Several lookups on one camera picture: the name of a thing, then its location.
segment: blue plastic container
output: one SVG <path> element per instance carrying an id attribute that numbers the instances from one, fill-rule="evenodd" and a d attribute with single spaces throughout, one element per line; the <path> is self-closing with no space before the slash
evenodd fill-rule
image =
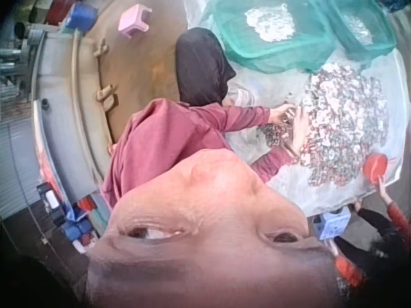
<path id="1" fill-rule="evenodd" d="M 66 28 L 79 29 L 81 32 L 86 33 L 94 26 L 97 20 L 97 9 L 84 4 L 74 4 L 66 18 Z"/>

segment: eyebrow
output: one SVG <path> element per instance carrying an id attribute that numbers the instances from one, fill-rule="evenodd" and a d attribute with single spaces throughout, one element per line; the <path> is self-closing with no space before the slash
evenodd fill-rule
<path id="1" fill-rule="evenodd" d="M 189 273 L 185 261 L 136 261 L 99 262 L 91 261 L 89 271 L 101 278 L 121 279 L 126 282 L 176 281 L 183 280 Z"/>

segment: sleeve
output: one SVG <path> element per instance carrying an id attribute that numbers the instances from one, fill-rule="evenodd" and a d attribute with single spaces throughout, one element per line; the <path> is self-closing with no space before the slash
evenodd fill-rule
<path id="1" fill-rule="evenodd" d="M 363 273 L 350 261 L 339 255 L 335 258 L 335 267 L 352 287 L 358 287 L 363 280 Z"/>
<path id="2" fill-rule="evenodd" d="M 270 109 L 264 107 L 222 107 L 218 103 L 190 108 L 220 132 L 236 132 L 268 123 Z"/>
<path id="3" fill-rule="evenodd" d="M 280 146 L 275 146 L 267 154 L 261 156 L 252 163 L 251 168 L 266 183 L 278 173 L 285 164 L 291 164 L 293 158 Z"/>
<path id="4" fill-rule="evenodd" d="M 398 233 L 404 237 L 404 239 L 410 243 L 411 242 L 411 228 L 408 224 L 407 219 L 405 218 L 404 214 L 401 212 L 399 207 L 395 202 L 392 202 L 387 207 L 387 214 L 392 221 L 392 224 L 398 227 Z"/>

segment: woman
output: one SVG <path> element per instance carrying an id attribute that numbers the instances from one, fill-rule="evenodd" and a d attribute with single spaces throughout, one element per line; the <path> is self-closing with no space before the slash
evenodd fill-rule
<path id="1" fill-rule="evenodd" d="M 118 200 L 89 252 L 87 296 L 93 307 L 338 307 L 333 258 L 308 234 L 301 209 L 232 151 L 200 150 Z"/>
<path id="2" fill-rule="evenodd" d="M 101 191 L 112 208 L 129 190 L 163 174 L 201 149 L 231 149 L 223 133 L 270 123 L 283 124 L 284 116 L 293 107 L 291 104 L 276 109 L 222 107 L 231 105 L 227 82 L 235 72 L 209 30 L 195 28 L 181 35 L 176 45 L 176 67 L 180 99 L 185 104 L 155 99 L 132 116 L 115 150 L 111 151 L 112 163 Z M 276 146 L 252 164 L 262 181 L 270 180 L 281 166 L 298 156 L 308 125 L 308 114 L 298 108 L 293 121 L 293 141 L 288 149 Z"/>

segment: pink stool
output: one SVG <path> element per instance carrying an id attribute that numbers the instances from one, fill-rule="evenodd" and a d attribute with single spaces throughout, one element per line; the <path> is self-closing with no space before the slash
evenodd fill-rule
<path id="1" fill-rule="evenodd" d="M 122 34 L 128 38 L 131 38 L 130 34 L 134 32 L 134 30 L 148 31 L 148 25 L 141 19 L 144 11 L 153 12 L 151 8 L 137 4 L 121 14 L 118 31 L 122 32 Z"/>

